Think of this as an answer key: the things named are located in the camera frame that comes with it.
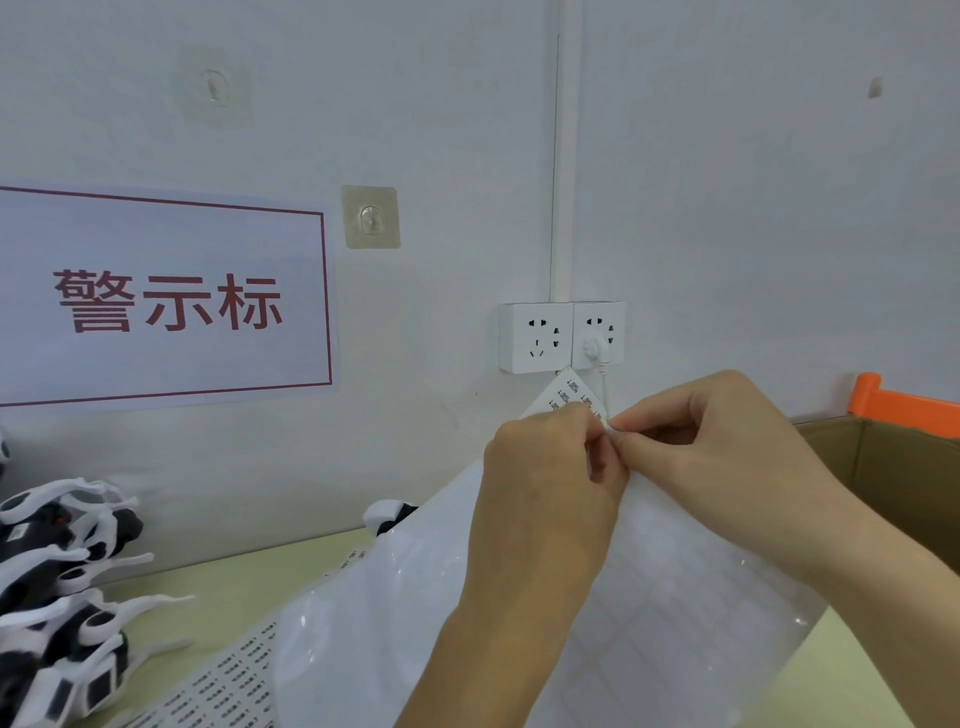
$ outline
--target hand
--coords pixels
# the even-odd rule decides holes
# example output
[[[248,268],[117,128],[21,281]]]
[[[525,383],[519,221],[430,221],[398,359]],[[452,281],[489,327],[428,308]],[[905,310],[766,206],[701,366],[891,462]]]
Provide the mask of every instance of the hand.
[[[810,581],[865,506],[739,372],[674,387],[610,420],[613,445],[718,535]]]
[[[627,477],[580,403],[500,427],[484,453],[460,617],[522,633],[559,659],[606,560]]]

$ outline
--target barcode sticker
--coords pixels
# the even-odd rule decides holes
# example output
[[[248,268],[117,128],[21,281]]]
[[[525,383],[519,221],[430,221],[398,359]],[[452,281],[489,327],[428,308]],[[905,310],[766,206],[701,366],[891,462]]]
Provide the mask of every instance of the barcode sticker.
[[[549,386],[543,390],[543,393],[534,400],[523,417],[536,415],[538,412],[549,412],[554,409],[560,409],[563,405],[571,401],[581,401],[607,425],[607,411],[603,404],[590,388],[584,383],[577,373],[567,367],[557,375],[557,378],[550,382]]]

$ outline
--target electrical outlet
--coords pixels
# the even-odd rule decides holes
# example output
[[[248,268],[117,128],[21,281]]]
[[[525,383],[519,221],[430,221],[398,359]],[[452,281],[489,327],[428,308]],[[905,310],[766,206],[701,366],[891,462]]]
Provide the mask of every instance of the electrical outlet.
[[[572,303],[500,306],[500,369],[515,375],[570,366]]]
[[[623,363],[623,335],[627,305],[619,302],[575,303],[573,305],[573,346],[570,360],[574,369],[590,369],[593,362],[584,354],[588,334],[596,331],[610,345],[610,363]]]

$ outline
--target white wall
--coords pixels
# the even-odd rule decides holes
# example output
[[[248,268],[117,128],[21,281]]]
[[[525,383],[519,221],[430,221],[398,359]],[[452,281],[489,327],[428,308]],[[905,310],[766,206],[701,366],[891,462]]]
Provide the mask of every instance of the white wall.
[[[180,113],[172,79],[188,44],[249,73],[230,124]],[[498,372],[493,313],[548,292],[556,53],[551,0],[6,4],[3,179],[330,211],[341,386],[0,412],[16,458],[4,491],[114,479],[142,497],[161,568],[354,527],[375,499],[444,485],[548,380]],[[344,183],[397,188],[400,250],[346,249]],[[0,248],[15,255],[13,241]]]
[[[864,370],[960,400],[960,5],[586,6],[574,300],[629,302],[615,398],[740,367],[798,416]]]

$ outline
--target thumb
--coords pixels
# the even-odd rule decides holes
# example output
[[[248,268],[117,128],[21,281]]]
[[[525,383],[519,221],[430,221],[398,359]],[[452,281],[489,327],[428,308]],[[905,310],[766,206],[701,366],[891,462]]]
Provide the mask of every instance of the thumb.
[[[674,484],[677,466],[689,447],[666,445],[635,432],[612,432],[610,439],[624,465],[661,487]]]

